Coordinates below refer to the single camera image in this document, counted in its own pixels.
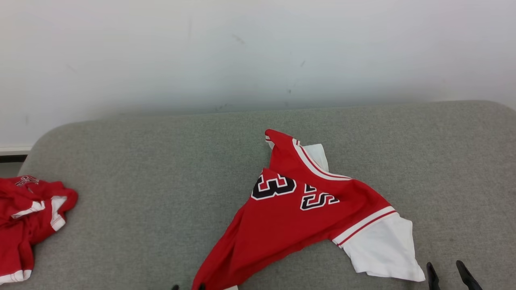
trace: red shirt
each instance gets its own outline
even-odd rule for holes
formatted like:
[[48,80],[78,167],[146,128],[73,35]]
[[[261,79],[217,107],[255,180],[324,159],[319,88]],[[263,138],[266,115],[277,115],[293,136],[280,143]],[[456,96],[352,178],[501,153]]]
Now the red shirt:
[[395,213],[366,184],[324,171],[289,135],[267,130],[271,144],[251,196],[193,281],[207,290],[242,284],[267,265],[324,239],[341,245],[375,220]]
[[31,249],[65,223],[77,193],[32,176],[0,179],[0,284],[21,282],[34,268]]

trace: baseboard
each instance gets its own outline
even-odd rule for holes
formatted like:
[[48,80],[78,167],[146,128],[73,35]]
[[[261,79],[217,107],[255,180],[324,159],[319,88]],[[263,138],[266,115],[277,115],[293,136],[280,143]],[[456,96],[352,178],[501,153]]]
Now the baseboard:
[[4,155],[0,156],[0,163],[21,162],[24,163],[27,155]]
[[0,156],[27,155],[32,147],[0,147]]

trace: gray sofa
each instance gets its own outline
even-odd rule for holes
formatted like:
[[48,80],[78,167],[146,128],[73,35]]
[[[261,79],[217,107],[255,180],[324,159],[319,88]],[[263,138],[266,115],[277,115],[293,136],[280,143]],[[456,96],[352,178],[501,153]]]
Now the gray sofa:
[[[416,258],[441,289],[515,289],[516,112],[491,102],[123,118],[44,135],[20,174],[79,193],[68,223],[35,247],[30,279],[4,289],[170,289],[191,282],[257,175],[264,130],[322,143],[330,171],[366,182],[413,222]],[[355,273],[324,241],[256,273],[251,289],[428,289]]]

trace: red jersey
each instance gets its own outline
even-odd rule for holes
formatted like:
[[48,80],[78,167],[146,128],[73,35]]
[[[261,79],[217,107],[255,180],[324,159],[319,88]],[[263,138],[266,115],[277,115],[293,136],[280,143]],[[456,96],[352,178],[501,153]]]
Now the red jersey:
[[65,223],[77,193],[32,176],[0,179],[0,284],[21,282],[34,268],[31,249]]
[[[272,147],[269,168],[263,169],[249,200],[202,264],[192,289],[198,289],[201,283],[207,290],[239,285],[272,262],[324,239],[332,240],[348,254],[356,253],[359,259],[368,255],[364,253],[368,249],[360,246],[363,239],[371,244],[367,233],[354,238],[362,231],[378,234],[393,224],[402,224],[402,229],[394,225],[394,233],[387,233],[386,241],[381,242],[399,244],[398,236],[406,239],[406,222],[410,221],[401,219],[372,188],[350,177],[328,173],[289,135],[267,130],[265,136]],[[378,261],[352,262],[357,272],[423,281],[413,244],[400,246],[404,248],[408,250],[403,253],[381,254],[380,264],[390,263],[385,269],[377,267]],[[393,272],[396,264],[400,270]]]

